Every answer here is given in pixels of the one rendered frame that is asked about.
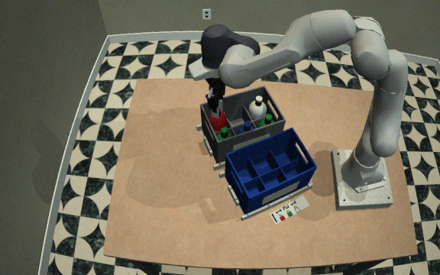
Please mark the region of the dark blue crate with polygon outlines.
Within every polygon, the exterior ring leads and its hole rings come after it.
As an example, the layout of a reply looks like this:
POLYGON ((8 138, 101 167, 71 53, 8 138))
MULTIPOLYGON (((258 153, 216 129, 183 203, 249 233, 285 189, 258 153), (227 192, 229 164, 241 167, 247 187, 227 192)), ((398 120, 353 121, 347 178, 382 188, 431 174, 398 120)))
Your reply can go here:
POLYGON ((307 186, 316 168, 293 128, 225 154, 225 178, 245 215, 307 186))

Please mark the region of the red bottle with pink label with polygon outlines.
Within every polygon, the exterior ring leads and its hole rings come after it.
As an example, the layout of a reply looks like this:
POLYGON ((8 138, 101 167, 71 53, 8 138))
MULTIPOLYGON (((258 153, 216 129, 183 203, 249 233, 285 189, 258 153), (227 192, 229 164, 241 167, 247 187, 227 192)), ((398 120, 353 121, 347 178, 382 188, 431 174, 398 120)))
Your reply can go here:
POLYGON ((212 113, 209 115, 209 121, 212 125, 214 132, 218 132, 223 127, 227 127, 227 118, 221 109, 219 108, 219 118, 212 117, 212 113))

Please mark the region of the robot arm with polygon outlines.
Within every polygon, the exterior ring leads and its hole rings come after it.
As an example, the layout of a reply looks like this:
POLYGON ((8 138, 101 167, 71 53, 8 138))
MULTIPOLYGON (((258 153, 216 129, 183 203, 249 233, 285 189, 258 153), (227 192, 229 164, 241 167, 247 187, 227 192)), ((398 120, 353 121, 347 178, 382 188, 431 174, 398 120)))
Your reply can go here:
POLYGON ((314 12, 296 19, 278 45, 261 54, 252 37, 214 24, 203 31, 202 58, 188 66, 189 73, 194 81, 220 78, 230 88, 243 89, 342 44, 351 47, 355 71, 375 79, 363 134, 341 167, 342 179, 362 193, 385 186, 381 157, 390 157, 397 150, 408 83, 407 59, 402 52, 387 49, 383 29, 372 17, 351 17, 345 10, 314 12))

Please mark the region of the white paper pick list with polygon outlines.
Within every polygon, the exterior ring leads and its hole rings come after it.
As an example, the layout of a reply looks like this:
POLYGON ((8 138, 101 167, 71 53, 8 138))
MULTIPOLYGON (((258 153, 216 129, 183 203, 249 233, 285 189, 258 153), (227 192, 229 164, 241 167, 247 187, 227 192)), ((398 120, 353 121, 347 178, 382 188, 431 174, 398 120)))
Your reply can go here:
POLYGON ((298 199, 288 203, 287 205, 279 208, 278 210, 271 212, 269 215, 272 218, 274 224, 278 224, 283 220, 295 215, 297 212, 305 209, 309 206, 304 196, 300 196, 298 199))

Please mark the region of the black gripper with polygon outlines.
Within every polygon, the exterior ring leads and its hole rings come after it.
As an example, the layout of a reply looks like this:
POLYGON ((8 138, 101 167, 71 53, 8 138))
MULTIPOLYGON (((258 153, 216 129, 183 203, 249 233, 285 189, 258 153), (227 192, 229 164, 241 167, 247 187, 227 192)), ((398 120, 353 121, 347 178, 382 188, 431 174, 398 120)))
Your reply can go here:
POLYGON ((212 110, 212 117, 219 118, 219 108, 223 112, 223 101, 225 98, 225 84, 220 78, 205 79, 209 84, 209 93, 205 95, 209 108, 212 110), (211 100, 210 100, 211 99, 211 100))

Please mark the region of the green bottle with pale green label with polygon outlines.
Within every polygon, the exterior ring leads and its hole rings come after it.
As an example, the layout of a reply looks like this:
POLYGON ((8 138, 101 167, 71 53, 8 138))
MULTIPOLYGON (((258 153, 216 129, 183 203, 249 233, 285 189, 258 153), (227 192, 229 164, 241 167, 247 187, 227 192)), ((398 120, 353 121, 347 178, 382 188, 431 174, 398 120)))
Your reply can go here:
POLYGON ((268 124, 271 124, 271 123, 274 123, 274 121, 272 120, 272 115, 267 114, 267 115, 265 116, 265 118, 263 118, 263 119, 261 119, 261 120, 259 121, 257 127, 259 128, 259 127, 262 127, 262 126, 264 126, 264 125, 268 125, 268 124), (264 119, 265 119, 265 120, 264 120, 264 119))
POLYGON ((228 131, 228 128, 223 127, 223 128, 221 128, 221 131, 217 133, 216 136, 217 136, 218 140, 220 141, 220 140, 232 137, 233 135, 231 132, 228 131))

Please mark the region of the white bottle with grey label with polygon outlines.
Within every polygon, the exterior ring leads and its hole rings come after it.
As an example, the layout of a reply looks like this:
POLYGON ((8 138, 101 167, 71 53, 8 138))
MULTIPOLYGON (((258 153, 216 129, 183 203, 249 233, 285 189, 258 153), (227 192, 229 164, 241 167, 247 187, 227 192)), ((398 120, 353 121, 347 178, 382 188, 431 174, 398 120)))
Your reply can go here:
POLYGON ((253 101, 249 105, 248 113, 251 116, 252 120, 264 117, 266 115, 266 112, 267 107, 264 102, 262 102, 261 96, 257 96, 256 101, 253 101))

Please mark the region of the dark grey divided crate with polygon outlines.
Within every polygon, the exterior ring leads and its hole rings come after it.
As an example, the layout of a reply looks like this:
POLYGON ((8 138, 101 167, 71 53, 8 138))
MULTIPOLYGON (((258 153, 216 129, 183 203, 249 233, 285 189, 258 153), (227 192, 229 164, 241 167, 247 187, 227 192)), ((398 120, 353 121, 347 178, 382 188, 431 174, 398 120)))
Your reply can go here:
POLYGON ((209 108, 208 102, 200 104, 202 132, 207 138, 207 141, 212 149, 212 155, 215 158, 216 163, 224 162, 225 154, 229 152, 245 147, 249 144, 253 144, 254 142, 268 138, 269 136, 283 131, 286 119, 268 92, 266 86, 249 89, 233 95, 228 95, 223 98, 225 98, 223 101, 223 113, 227 118, 228 131, 231 132, 233 136, 220 141, 216 136, 219 131, 214 132, 209 121, 209 115, 212 113, 212 110, 209 108), (257 124, 262 118, 265 117, 252 121, 250 115, 248 114, 249 105, 255 101, 258 95, 263 98, 262 102, 264 102, 267 107, 266 115, 272 115, 272 119, 274 120, 274 123, 260 128, 257 128, 257 124), (271 108, 268 99, 278 114, 278 118, 271 108), (253 126, 255 129, 237 134, 238 129, 244 125, 246 121, 250 121, 251 126, 253 126))

